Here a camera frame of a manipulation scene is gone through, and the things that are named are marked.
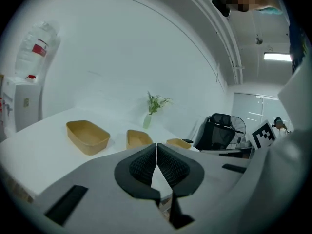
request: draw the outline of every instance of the ceiling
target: ceiling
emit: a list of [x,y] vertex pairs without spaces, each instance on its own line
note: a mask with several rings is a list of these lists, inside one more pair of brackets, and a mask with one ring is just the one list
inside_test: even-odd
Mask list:
[[[197,44],[217,60],[228,85],[246,82],[284,85],[291,77],[290,62],[265,61],[263,55],[269,50],[289,52],[289,31],[283,15],[232,11],[225,18],[212,0],[147,1],[170,13],[197,35]],[[256,44],[257,37],[263,39],[261,45]],[[244,67],[242,75],[240,71],[235,73],[233,67]]]
[[[264,52],[289,53],[288,24],[283,15],[268,15],[258,11],[232,11],[228,22],[239,48],[244,82],[284,85],[292,75],[290,62],[264,60]],[[256,37],[263,39],[256,44]],[[227,82],[233,84],[233,74],[227,72]]]

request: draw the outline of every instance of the person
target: person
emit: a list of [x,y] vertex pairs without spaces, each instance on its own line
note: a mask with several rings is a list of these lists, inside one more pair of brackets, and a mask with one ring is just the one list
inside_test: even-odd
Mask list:
[[240,12],[256,10],[266,14],[283,14],[289,25],[289,53],[292,59],[292,73],[295,72],[310,49],[311,44],[282,0],[223,0],[223,3],[231,10]]
[[272,124],[272,127],[276,127],[278,129],[278,136],[284,136],[288,135],[290,131],[288,131],[287,127],[285,126],[283,120],[280,117],[275,118],[274,124]]

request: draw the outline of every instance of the white table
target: white table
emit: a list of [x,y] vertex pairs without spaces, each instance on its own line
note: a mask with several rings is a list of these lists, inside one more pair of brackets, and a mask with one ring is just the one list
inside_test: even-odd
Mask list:
[[[66,123],[84,119],[111,134],[107,148],[94,156],[83,154],[67,137]],[[143,129],[130,122],[73,108],[33,124],[2,142],[0,162],[30,196],[36,197],[81,164],[93,158],[126,150],[128,129],[147,132],[154,143],[165,143],[168,139],[177,138],[154,122],[149,129]],[[172,193],[158,166],[153,175],[152,187],[160,191],[162,198]]]

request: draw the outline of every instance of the glass vase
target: glass vase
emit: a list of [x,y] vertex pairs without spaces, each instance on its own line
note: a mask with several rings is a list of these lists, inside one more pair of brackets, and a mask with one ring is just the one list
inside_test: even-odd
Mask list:
[[151,120],[152,120],[152,115],[147,114],[143,122],[143,128],[148,129],[151,124]]

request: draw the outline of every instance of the black office chair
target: black office chair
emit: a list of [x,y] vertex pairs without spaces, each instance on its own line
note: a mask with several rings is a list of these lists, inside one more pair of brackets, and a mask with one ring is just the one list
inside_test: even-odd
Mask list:
[[235,136],[235,130],[231,128],[231,116],[213,114],[207,117],[200,126],[194,147],[201,150],[226,149]]

